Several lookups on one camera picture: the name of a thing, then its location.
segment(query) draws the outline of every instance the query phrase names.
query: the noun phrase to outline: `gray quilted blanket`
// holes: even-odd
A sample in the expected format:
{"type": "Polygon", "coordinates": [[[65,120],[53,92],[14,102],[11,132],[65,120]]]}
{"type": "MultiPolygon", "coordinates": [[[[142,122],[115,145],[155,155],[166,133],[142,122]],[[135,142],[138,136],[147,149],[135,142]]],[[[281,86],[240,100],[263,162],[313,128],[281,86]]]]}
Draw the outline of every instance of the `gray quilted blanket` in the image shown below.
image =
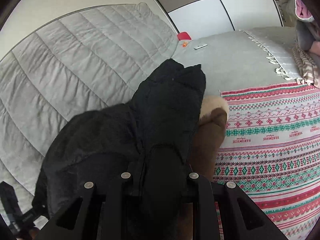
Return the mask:
{"type": "Polygon", "coordinates": [[[177,44],[147,4],[108,5],[54,20],[2,59],[0,181],[14,186],[23,212],[63,126],[76,114],[130,100],[177,44]]]}

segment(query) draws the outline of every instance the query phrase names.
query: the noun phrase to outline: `small white object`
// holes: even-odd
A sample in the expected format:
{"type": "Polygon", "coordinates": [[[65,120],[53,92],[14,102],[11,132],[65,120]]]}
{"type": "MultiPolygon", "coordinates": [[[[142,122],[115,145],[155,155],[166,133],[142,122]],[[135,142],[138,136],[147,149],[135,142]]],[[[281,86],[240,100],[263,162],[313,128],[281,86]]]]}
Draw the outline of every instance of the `small white object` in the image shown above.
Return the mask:
{"type": "Polygon", "coordinates": [[[131,176],[131,174],[128,172],[124,172],[121,174],[121,178],[123,178],[123,179],[128,179],[128,178],[130,178],[130,176],[131,176]]]}
{"type": "Polygon", "coordinates": [[[228,182],[227,182],[227,187],[228,187],[228,188],[235,188],[235,187],[236,187],[236,184],[235,184],[233,181],[228,181],[228,182]]]}
{"type": "Polygon", "coordinates": [[[192,172],[192,173],[189,174],[189,177],[190,177],[191,179],[197,179],[197,178],[199,178],[199,174],[198,174],[198,173],[195,173],[195,172],[192,172]]]}
{"type": "Polygon", "coordinates": [[[92,188],[92,187],[93,187],[93,182],[91,182],[91,181],[86,182],[86,183],[84,184],[84,187],[85,187],[85,188],[92,188]]]}
{"type": "Polygon", "coordinates": [[[206,46],[208,46],[208,44],[202,44],[202,45],[196,46],[195,49],[201,49],[206,46]]]}

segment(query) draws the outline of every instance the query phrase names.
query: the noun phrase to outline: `striped cloth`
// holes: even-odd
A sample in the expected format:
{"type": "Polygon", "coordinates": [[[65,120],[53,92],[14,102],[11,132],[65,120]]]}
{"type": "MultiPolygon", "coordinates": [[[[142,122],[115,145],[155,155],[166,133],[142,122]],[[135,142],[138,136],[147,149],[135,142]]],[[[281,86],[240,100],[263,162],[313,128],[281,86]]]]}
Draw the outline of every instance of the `striped cloth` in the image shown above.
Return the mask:
{"type": "Polygon", "coordinates": [[[312,57],[306,51],[300,49],[297,43],[292,51],[303,80],[308,85],[313,84],[315,87],[320,88],[319,69],[312,57]]]}
{"type": "Polygon", "coordinates": [[[230,107],[214,181],[234,181],[289,239],[320,217],[320,89],[287,83],[221,93],[230,107]]]}

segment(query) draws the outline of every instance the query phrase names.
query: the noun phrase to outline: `blanket fringe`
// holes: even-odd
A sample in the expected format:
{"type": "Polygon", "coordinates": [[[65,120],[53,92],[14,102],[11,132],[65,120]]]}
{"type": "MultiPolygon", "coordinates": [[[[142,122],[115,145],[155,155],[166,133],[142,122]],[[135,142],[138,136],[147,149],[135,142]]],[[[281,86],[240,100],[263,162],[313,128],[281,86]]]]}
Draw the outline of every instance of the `blanket fringe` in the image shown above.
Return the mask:
{"type": "Polygon", "coordinates": [[[276,60],[275,56],[273,56],[271,54],[271,52],[263,45],[261,44],[259,41],[257,41],[255,39],[255,37],[251,36],[249,33],[247,33],[245,30],[239,30],[240,32],[243,32],[243,33],[246,33],[247,35],[249,35],[249,39],[251,41],[253,41],[255,44],[257,44],[257,46],[259,48],[261,48],[263,51],[266,51],[268,52],[268,57],[266,57],[269,62],[271,64],[274,64],[274,65],[279,65],[280,67],[279,68],[276,68],[275,71],[276,73],[279,75],[279,76],[282,76],[285,80],[295,80],[297,82],[297,84],[301,85],[301,84],[304,84],[304,79],[303,78],[290,78],[288,73],[286,72],[286,70],[279,64],[279,62],[276,60]]]}

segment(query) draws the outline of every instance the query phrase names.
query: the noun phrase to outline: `black puffer jacket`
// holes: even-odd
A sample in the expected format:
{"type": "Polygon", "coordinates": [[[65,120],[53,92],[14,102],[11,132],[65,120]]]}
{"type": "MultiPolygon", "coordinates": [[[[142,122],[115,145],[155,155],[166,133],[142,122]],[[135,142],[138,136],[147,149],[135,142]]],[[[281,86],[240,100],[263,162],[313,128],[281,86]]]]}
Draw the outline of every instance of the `black puffer jacket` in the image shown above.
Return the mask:
{"type": "Polygon", "coordinates": [[[105,194],[111,179],[129,171],[143,216],[155,224],[175,217],[204,89],[200,65],[169,59],[127,104],[72,118],[44,159],[33,206],[47,205],[51,217],[85,182],[105,194]]]}

